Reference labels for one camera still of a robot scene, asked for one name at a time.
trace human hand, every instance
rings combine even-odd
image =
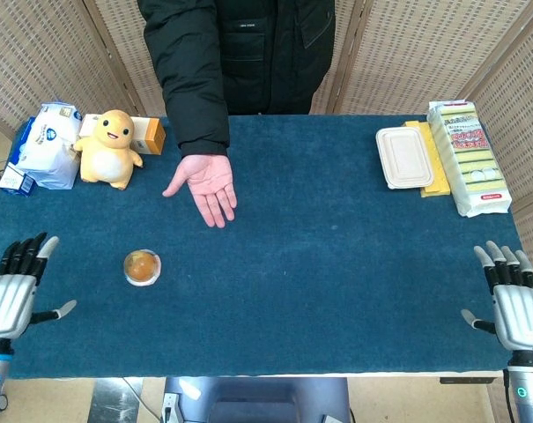
[[[226,156],[195,154],[185,157],[162,195],[173,196],[184,182],[188,183],[207,226],[225,227],[221,209],[228,220],[234,219],[237,197],[234,194],[231,164]]]

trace blue table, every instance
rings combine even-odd
[[[374,137],[421,116],[231,120],[239,198],[226,229],[186,188],[161,196],[169,138],[125,191],[0,192],[0,256],[40,231],[61,238],[36,309],[60,322],[14,343],[13,377],[271,375],[499,370],[507,354],[460,317],[491,317],[472,247],[519,246],[509,214],[460,217],[451,197],[390,190]],[[152,249],[159,281],[129,285],[122,260]]]

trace white plastic container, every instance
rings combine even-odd
[[[418,128],[378,130],[376,142],[390,189],[428,187],[433,183],[433,168]]]

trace yellow plush toy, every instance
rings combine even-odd
[[[100,116],[93,134],[74,144],[74,150],[82,152],[82,181],[104,181],[114,188],[127,188],[133,165],[143,166],[141,157],[130,149],[133,130],[133,121],[121,110]]]

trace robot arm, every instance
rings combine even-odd
[[[58,244],[52,237],[41,248],[47,234],[14,242],[0,261],[0,394],[8,375],[13,350],[11,341],[19,338],[29,324],[60,319],[71,312],[76,301],[60,309],[33,313],[33,300],[47,261]]]
[[[464,320],[474,329],[497,335],[499,342],[513,353],[508,374],[521,423],[533,423],[533,267],[522,251],[499,249],[487,242],[488,255],[475,247],[484,267],[492,295],[495,323],[477,319],[462,310]],[[507,405],[508,380],[506,380]],[[509,416],[513,414],[509,406]]]

